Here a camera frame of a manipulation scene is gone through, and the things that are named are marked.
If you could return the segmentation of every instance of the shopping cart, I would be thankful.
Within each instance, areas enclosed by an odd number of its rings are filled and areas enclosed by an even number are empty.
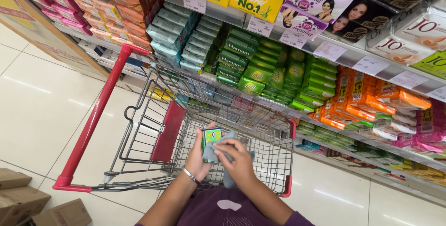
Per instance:
[[[291,194],[293,138],[296,134],[294,121],[180,72],[157,69],[155,64],[147,72],[147,80],[136,105],[125,109],[128,126],[110,169],[104,173],[103,183],[98,186],[71,184],[76,167],[132,52],[140,55],[149,53],[131,45],[122,47],[53,189],[80,192],[164,190],[186,163],[195,141],[195,128],[204,128],[215,121],[216,127],[223,132],[235,131],[248,150],[255,150],[253,166],[257,178],[282,197]],[[141,117],[135,124],[137,113]],[[197,191],[222,186],[223,172],[223,166],[214,163]],[[112,182],[118,176],[126,181]]]

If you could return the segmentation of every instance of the gray cloth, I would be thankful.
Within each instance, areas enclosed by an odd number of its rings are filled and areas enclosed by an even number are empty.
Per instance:
[[[214,143],[220,144],[220,142],[224,139],[236,138],[236,137],[237,137],[237,134],[234,131],[230,131],[229,133],[224,135],[220,140],[206,143],[206,146],[204,147],[204,150],[203,150],[203,159],[207,159],[208,161],[218,161],[219,160],[218,157],[214,154],[214,151],[216,150],[216,148],[214,147],[213,144]],[[226,152],[223,152],[223,154],[226,156],[226,158],[228,159],[229,162],[234,161],[234,158],[232,158]],[[256,157],[256,152],[254,150],[250,151],[249,155],[251,156],[251,162],[253,162],[254,158]],[[227,172],[226,169],[224,170],[224,174],[223,174],[223,185],[227,189],[236,187],[236,182],[234,182],[231,175],[229,175],[229,173]]]

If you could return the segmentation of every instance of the purple shirt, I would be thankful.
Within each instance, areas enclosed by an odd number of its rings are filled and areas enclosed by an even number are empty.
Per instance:
[[[197,193],[184,206],[177,226],[190,225],[276,226],[277,224],[265,218],[241,190],[216,188]],[[296,211],[285,226],[314,225]]]

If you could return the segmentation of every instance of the silver bangle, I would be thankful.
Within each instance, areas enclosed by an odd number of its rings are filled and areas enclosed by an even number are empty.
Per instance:
[[[188,175],[192,181],[194,181],[197,185],[200,185],[200,182],[198,182],[197,178],[195,178],[187,169],[183,166],[183,171]]]

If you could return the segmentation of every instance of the store aisle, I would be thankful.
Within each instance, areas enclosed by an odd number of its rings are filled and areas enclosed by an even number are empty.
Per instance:
[[[52,189],[104,82],[70,69],[1,24],[0,31],[0,168],[33,177],[32,187],[52,195],[47,207],[79,197],[92,226],[132,226],[159,191],[79,194]],[[124,109],[137,98],[115,87],[73,183],[102,182],[127,126]],[[145,172],[143,178],[153,174]],[[436,226],[446,221],[441,206],[300,155],[294,156],[292,195],[285,201],[317,226]]]

